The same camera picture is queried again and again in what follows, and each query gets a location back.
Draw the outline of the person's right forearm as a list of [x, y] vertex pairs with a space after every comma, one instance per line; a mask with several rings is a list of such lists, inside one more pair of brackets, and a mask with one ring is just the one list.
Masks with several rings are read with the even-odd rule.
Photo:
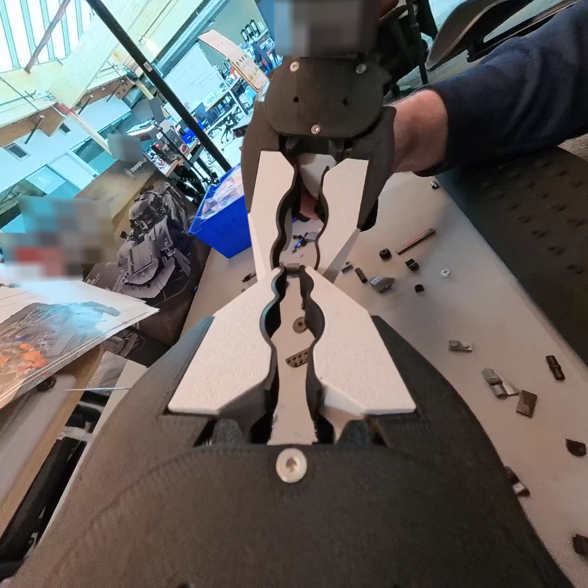
[[587, 134], [587, 1], [429, 87], [445, 104], [444, 158], [421, 172], [504, 160]]

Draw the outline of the grey lego bracket piece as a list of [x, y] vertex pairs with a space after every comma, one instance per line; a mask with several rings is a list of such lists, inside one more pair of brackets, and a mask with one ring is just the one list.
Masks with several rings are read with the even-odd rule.
[[492, 368], [484, 368], [481, 375], [497, 399], [506, 399], [520, 394], [520, 389], [512, 385]]

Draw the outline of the clear plastic parts bags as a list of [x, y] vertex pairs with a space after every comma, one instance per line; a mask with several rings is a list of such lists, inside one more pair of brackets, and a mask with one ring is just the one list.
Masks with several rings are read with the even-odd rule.
[[239, 164], [222, 175], [219, 183], [208, 188], [195, 218], [200, 222], [207, 220], [244, 197], [244, 194], [242, 170]]

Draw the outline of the long dark lego tile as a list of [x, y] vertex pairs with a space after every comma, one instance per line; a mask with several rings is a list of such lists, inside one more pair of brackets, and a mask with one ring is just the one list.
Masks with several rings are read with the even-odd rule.
[[415, 237], [413, 237], [412, 239], [410, 239], [408, 242], [406, 242], [405, 244], [403, 244], [400, 249], [398, 249], [396, 251], [396, 253], [398, 255], [402, 255], [407, 253], [409, 250], [411, 250], [413, 247], [417, 246], [418, 244], [422, 243], [423, 241], [425, 241], [426, 239], [432, 237], [436, 235], [436, 230], [434, 228], [429, 228], [426, 231], [423, 231], [421, 233], [419, 233], [418, 235], [416, 235]]

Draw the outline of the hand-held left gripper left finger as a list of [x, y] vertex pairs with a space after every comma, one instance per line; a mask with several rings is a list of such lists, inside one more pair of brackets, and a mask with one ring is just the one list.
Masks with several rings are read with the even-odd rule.
[[205, 326], [167, 409], [231, 419], [253, 443], [267, 443], [277, 406], [277, 352], [286, 270], [275, 268], [219, 309]]

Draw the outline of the person's right hand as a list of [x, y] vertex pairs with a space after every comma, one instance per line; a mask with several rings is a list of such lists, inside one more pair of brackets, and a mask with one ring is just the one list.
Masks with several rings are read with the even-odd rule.
[[437, 92], [421, 90], [393, 106], [393, 172], [423, 172], [445, 157], [449, 117]]

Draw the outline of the white book stand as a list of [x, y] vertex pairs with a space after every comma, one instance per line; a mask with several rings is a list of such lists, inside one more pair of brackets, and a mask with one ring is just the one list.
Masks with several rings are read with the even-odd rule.
[[48, 392], [31, 390], [1, 409], [1, 533], [25, 499], [67, 420], [104, 363], [93, 348], [55, 374]]

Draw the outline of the blue storage bin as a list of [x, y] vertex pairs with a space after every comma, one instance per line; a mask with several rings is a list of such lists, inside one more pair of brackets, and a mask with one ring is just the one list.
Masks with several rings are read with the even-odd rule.
[[251, 247], [245, 195], [207, 220], [200, 222], [195, 217], [189, 233], [225, 258], [231, 258]]

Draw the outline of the black office chair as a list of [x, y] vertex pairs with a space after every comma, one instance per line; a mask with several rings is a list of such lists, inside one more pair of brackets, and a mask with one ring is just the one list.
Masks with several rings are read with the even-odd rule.
[[452, 11], [439, 29], [425, 63], [427, 71], [437, 70], [463, 52], [467, 52], [468, 63], [477, 61], [505, 41], [537, 30], [555, 15], [575, 4], [575, 1], [558, 1], [548, 9], [521, 21], [503, 33], [486, 39], [496, 28], [531, 2], [463, 2]]

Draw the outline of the black metal pole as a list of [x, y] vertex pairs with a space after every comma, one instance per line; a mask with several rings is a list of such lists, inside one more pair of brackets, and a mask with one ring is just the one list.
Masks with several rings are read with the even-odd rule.
[[216, 145], [207, 136], [205, 131], [200, 128], [195, 118], [187, 110], [187, 108], [180, 101], [178, 96], [173, 92], [165, 80], [159, 75], [158, 71], [149, 62], [143, 52], [136, 46], [135, 42], [130, 38], [128, 33], [123, 29], [120, 23], [115, 19], [113, 14], [107, 9], [102, 1], [87, 1], [86, 2], [92, 10], [96, 13], [99, 19], [105, 24], [108, 30], [114, 35], [116, 40], [128, 52], [130, 57], [139, 65], [140, 69], [149, 78], [151, 83], [156, 87], [158, 92], [167, 100], [171, 107], [176, 111], [183, 123], [194, 132], [196, 138], [212, 158], [221, 166], [221, 168], [228, 172], [231, 165], [218, 150]]

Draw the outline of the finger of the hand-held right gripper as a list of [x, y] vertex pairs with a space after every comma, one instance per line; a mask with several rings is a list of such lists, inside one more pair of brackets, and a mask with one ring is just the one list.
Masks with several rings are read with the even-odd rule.
[[368, 161], [344, 160], [326, 172], [322, 195], [326, 219], [317, 246], [316, 271], [334, 283], [354, 246]]
[[279, 214], [295, 182], [295, 168], [280, 151], [261, 151], [254, 182], [251, 209], [247, 214], [256, 279], [261, 282], [278, 262], [277, 244], [284, 222]]

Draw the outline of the lego set box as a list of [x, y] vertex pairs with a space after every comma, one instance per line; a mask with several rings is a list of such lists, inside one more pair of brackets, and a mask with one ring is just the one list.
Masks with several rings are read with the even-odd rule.
[[195, 214], [194, 203], [162, 179], [147, 183], [123, 212], [115, 261], [94, 265], [85, 282], [156, 313], [111, 336], [111, 353], [150, 367], [179, 341], [211, 250], [189, 231]]

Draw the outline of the black lego wedge piece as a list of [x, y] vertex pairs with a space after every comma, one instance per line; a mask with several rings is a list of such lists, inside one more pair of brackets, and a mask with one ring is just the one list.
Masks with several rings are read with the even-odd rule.
[[527, 486], [519, 479], [518, 475], [508, 466], [504, 466], [504, 472], [508, 478], [511, 489], [518, 497], [530, 496], [530, 491]]

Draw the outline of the lego instruction booklet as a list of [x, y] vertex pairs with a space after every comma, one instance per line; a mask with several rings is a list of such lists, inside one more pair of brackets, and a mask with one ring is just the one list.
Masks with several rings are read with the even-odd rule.
[[1, 282], [1, 408], [158, 309], [80, 281]]

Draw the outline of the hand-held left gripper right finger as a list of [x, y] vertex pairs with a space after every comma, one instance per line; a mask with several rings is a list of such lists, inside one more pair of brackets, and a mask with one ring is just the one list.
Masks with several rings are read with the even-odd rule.
[[370, 313], [307, 266], [299, 270], [307, 352], [306, 401], [318, 443], [332, 443], [351, 421], [417, 410]]

